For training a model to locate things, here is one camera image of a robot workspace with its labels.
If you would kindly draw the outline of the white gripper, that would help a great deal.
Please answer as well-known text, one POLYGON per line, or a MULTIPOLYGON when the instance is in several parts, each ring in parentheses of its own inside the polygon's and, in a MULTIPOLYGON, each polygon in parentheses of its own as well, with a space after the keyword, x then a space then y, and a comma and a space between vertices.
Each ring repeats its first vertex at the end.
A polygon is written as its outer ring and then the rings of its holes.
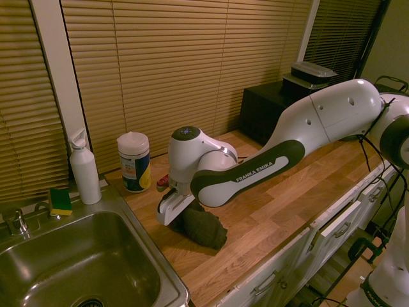
POLYGON ((193 195, 183 196, 176 191, 166 193, 157 207, 157 221, 162 225, 169 225, 194 201, 193 195))

